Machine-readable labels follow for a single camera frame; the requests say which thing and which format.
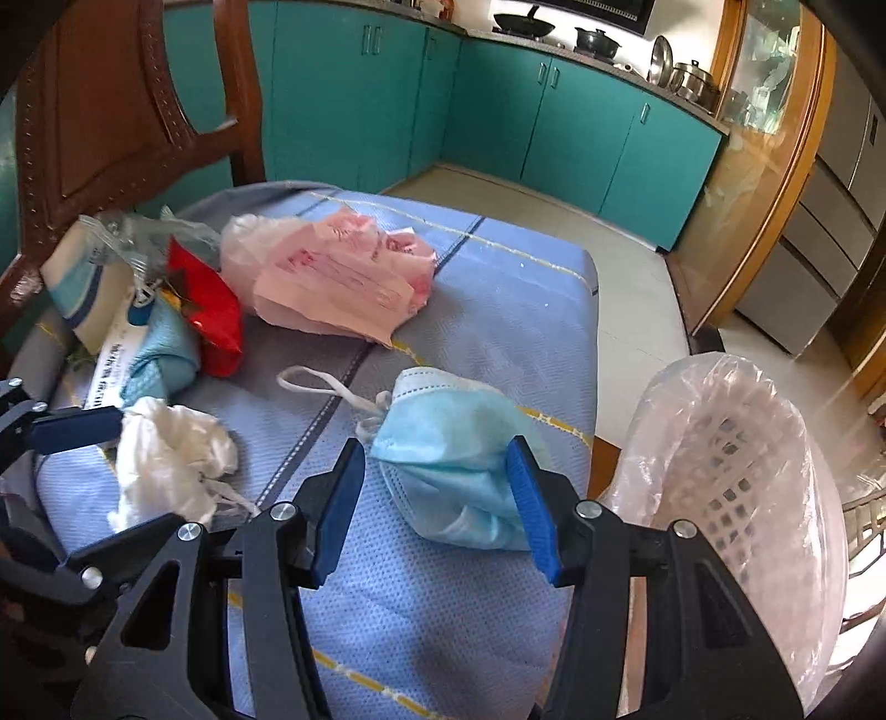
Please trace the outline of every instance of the teal cabinet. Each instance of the teal cabinet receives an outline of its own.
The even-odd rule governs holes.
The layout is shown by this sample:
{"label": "teal cabinet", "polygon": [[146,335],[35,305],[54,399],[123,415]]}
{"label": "teal cabinet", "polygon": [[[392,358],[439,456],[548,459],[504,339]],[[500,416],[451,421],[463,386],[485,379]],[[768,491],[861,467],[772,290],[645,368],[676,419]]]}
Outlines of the teal cabinet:
{"label": "teal cabinet", "polygon": [[555,60],[523,184],[598,214],[643,97],[626,82]]}
{"label": "teal cabinet", "polygon": [[461,46],[462,39],[458,35],[435,27],[428,28],[422,63],[422,83],[416,106],[416,126],[409,156],[410,175],[427,169],[443,153],[449,102],[452,99]]}
{"label": "teal cabinet", "polygon": [[645,96],[600,217],[665,250],[672,249],[721,139],[715,129],[688,113]]}
{"label": "teal cabinet", "polygon": [[409,174],[425,38],[425,27],[417,22],[380,14],[374,21],[363,62],[366,139],[357,187],[364,192],[381,192]]}
{"label": "teal cabinet", "polygon": [[15,154],[15,86],[0,98],[0,268],[19,254],[19,160]]}
{"label": "teal cabinet", "polygon": [[340,5],[280,3],[274,178],[379,192],[408,173],[424,26]]}
{"label": "teal cabinet", "polygon": [[519,182],[550,64],[513,45],[464,43],[443,159]]}
{"label": "teal cabinet", "polygon": [[273,179],[357,189],[363,62],[377,17],[336,5],[280,3],[271,90]]}

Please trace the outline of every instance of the red package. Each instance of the red package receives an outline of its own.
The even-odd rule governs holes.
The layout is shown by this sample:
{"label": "red package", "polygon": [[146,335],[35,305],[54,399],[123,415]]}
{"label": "red package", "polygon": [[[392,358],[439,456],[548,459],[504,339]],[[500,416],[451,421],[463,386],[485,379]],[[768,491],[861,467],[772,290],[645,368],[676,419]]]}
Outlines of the red package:
{"label": "red package", "polygon": [[176,306],[202,340],[202,370],[215,378],[233,375],[243,359],[243,312],[237,296],[175,239],[169,243],[167,270]]}

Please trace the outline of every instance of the white string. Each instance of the white string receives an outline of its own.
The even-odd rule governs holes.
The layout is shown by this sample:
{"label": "white string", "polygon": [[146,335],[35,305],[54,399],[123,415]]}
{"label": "white string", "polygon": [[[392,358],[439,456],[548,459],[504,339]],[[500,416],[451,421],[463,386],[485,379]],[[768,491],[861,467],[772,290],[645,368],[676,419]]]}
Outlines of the white string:
{"label": "white string", "polygon": [[212,478],[203,478],[203,484],[206,486],[206,490],[209,492],[209,497],[212,498],[217,505],[221,503],[234,505],[233,508],[229,508],[227,510],[219,510],[219,515],[235,513],[238,507],[245,508],[246,511],[253,516],[253,518],[257,517],[261,513],[261,510],[259,510],[259,507],[254,502],[247,500],[245,497],[240,495],[240,493],[234,490],[227,482],[221,480],[213,480]]}
{"label": "white string", "polygon": [[[329,385],[331,389],[326,387],[296,385],[287,379],[299,372],[306,372],[308,375],[313,375],[315,378],[319,378]],[[385,415],[387,415],[388,410],[391,409],[392,395],[389,391],[384,390],[380,392],[376,395],[376,401],[373,403],[371,400],[367,400],[365,397],[360,397],[352,392],[334,375],[330,375],[328,372],[313,370],[309,367],[305,367],[305,365],[293,365],[278,373],[277,385],[291,393],[337,395],[356,410],[367,412],[370,417],[360,420],[360,422],[357,423],[355,431],[357,439],[364,444],[370,444],[376,439],[378,429],[382,426],[382,423],[385,422]]]}

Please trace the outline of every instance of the pot lid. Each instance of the pot lid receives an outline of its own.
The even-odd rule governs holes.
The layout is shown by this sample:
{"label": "pot lid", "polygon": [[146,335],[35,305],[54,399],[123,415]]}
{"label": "pot lid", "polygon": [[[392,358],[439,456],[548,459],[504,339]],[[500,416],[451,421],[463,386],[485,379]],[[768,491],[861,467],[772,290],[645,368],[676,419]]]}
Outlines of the pot lid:
{"label": "pot lid", "polygon": [[649,61],[649,72],[646,79],[658,85],[658,87],[666,87],[671,80],[671,72],[673,71],[673,52],[671,44],[667,42],[664,35],[659,35],[656,41],[652,43],[652,58]]}

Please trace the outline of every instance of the wall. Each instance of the wall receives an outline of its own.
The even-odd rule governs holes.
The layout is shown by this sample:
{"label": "wall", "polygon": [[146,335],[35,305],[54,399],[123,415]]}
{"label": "wall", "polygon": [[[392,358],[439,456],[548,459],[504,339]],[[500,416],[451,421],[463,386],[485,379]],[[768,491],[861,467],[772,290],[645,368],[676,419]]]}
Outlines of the wall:
{"label": "wall", "polygon": [[[658,35],[664,35],[670,41],[674,62],[698,60],[701,67],[709,69],[717,44],[723,3],[724,0],[657,0],[643,37],[601,20],[544,5],[535,17],[556,25],[551,37],[568,48],[575,45],[575,27],[605,30],[607,35],[611,35],[613,40],[622,45],[616,61],[629,63],[637,72],[645,75],[649,70],[652,43]],[[494,25],[493,15],[496,13],[526,15],[531,7],[531,3],[515,0],[455,0],[454,20],[463,27],[489,30]]]}

